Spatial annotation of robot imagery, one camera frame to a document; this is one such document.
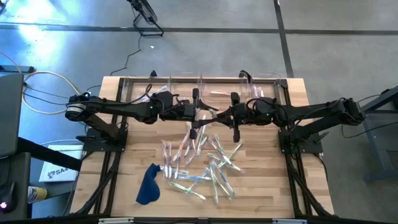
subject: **wooden table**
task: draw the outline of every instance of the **wooden table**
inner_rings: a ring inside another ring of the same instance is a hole
[[[118,90],[120,77],[104,77],[100,97],[114,100]],[[301,78],[287,79],[289,94],[293,106],[308,105],[304,81]],[[153,84],[152,91],[165,84]],[[135,83],[132,89],[132,99],[143,94],[147,83]],[[271,85],[261,86],[265,96],[274,97]],[[180,99],[184,96],[192,97],[192,88],[197,84],[178,83],[171,84],[172,93],[179,93]],[[249,98],[248,90],[244,85],[238,84],[206,84],[203,99],[210,106],[223,111],[231,104],[229,96],[212,95],[210,91],[223,92],[237,91],[241,101]],[[111,115],[101,114],[107,122],[111,122]],[[290,196],[289,181],[285,157],[280,153],[277,138],[277,126],[241,126],[241,139],[243,147],[233,159],[233,163],[243,168],[246,173],[240,174],[225,170],[227,179],[234,188],[236,196],[229,201],[225,194],[218,190],[219,205],[213,200],[213,187],[210,181],[201,182],[194,188],[207,200],[202,201],[194,195],[181,193],[164,180],[163,173],[159,172],[156,182],[160,187],[160,199],[148,205],[139,205],[136,202],[137,193],[146,169],[152,164],[163,164],[161,154],[161,140],[171,141],[173,155],[176,154],[180,141],[187,132],[184,122],[158,121],[153,125],[137,122],[134,118],[127,119],[129,123],[129,136],[126,150],[122,154],[118,181],[114,195],[112,216],[129,217],[222,217],[222,218],[292,218],[294,217],[292,199]],[[217,134],[227,154],[231,152],[233,143],[233,130],[222,124],[213,123],[206,127],[206,134]],[[206,144],[202,154],[194,158],[191,164],[185,166],[182,162],[181,169],[188,170],[190,175],[200,175],[209,164],[210,157],[207,152],[214,150]],[[83,161],[80,176],[73,197],[71,212],[77,211],[88,200],[98,185],[103,152],[95,152]],[[317,157],[311,154],[303,155],[303,164],[309,189],[327,211],[333,213],[328,184],[323,166]],[[186,187],[191,181],[177,181]],[[104,201],[107,199],[105,189]],[[299,200],[302,202],[301,190],[298,190]]]

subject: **concrete floor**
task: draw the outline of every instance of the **concrete floor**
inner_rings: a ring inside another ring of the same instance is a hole
[[[151,0],[164,27],[277,29],[271,0]],[[280,0],[286,29],[398,30],[398,2],[390,0]],[[125,1],[16,1],[9,0],[0,22],[131,27]],[[50,70],[68,77],[84,90],[121,68],[126,55],[137,50],[135,32],[41,31],[31,26],[0,30],[0,50],[20,65]],[[294,77],[304,78],[310,103],[339,97],[355,100],[398,85],[396,35],[287,35]],[[168,32],[163,38],[142,38],[141,49],[117,75],[148,76],[204,74],[236,76],[244,69],[254,76],[287,76],[279,34]],[[0,57],[0,63],[9,64]],[[59,78],[37,75],[35,88],[72,95]],[[58,98],[35,93],[46,99]],[[62,109],[29,99],[46,111]],[[346,134],[362,127],[346,128]],[[335,212],[340,217],[398,222],[398,181],[366,184],[362,177],[377,171],[365,135],[344,139],[340,127],[323,140],[324,160]],[[71,139],[83,126],[62,114],[38,114],[22,106],[20,136],[35,142]],[[33,169],[41,169],[36,162]],[[67,195],[34,205],[34,217],[61,215]]]

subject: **blue cloth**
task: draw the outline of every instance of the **blue cloth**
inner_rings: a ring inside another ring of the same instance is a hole
[[[154,202],[160,197],[159,186],[155,182],[156,173],[160,171],[160,166],[151,164],[145,172],[144,180],[142,180],[136,202],[141,205],[147,205]]]

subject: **white cable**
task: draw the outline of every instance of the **white cable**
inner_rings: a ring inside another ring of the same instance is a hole
[[[80,95],[79,91],[76,89],[76,87],[74,86],[74,84],[73,84],[71,81],[69,81],[69,80],[68,80],[66,77],[64,77],[63,75],[57,74],[57,73],[55,73],[55,72],[48,72],[48,71],[38,71],[38,72],[34,72],[34,73],[31,73],[31,74],[25,75],[24,81],[26,81],[29,77],[31,77],[31,76],[33,76],[33,75],[36,75],[36,74],[43,74],[43,73],[48,73],[48,74],[56,75],[56,76],[58,76],[58,77],[60,77],[60,78],[63,78],[63,79],[64,79],[65,81],[67,81],[67,83],[74,89],[74,91],[75,91],[78,95]],[[30,108],[31,110],[33,110],[33,111],[36,111],[36,112],[42,113],[42,114],[59,114],[59,113],[65,112],[65,111],[67,110],[67,109],[64,109],[64,110],[56,111],[56,112],[46,112],[46,111],[37,110],[37,109],[33,108],[31,105],[29,105],[29,104],[26,102],[26,100],[25,100],[25,94],[24,94],[25,91],[26,91],[26,88],[22,91],[22,101],[25,103],[25,105],[26,105],[27,107],[29,107],[29,108]]]
[[[13,61],[13,59],[11,59],[10,57],[8,57],[8,56],[7,56],[5,53],[3,53],[3,52],[0,52],[0,54],[4,55],[6,58],[8,58],[8,60],[10,60],[12,63],[14,63],[15,67],[17,67],[17,69],[18,69],[18,72],[19,72],[19,73],[22,73],[21,70],[20,70],[20,68],[19,68],[19,66],[18,66],[18,64],[15,63],[15,61]]]
[[[46,144],[51,144],[51,143],[56,143],[56,142],[65,142],[65,141],[79,141],[77,139],[64,139],[64,140],[55,140],[55,141],[49,141],[49,142],[45,142],[43,144],[40,144],[41,146],[44,146]]]

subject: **blue towel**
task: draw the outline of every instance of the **blue towel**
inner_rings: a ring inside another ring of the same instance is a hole
[[[144,180],[142,180],[136,202],[141,205],[147,205],[154,202],[160,197],[160,190],[155,182],[156,173],[160,171],[160,166],[151,164],[145,172]]]

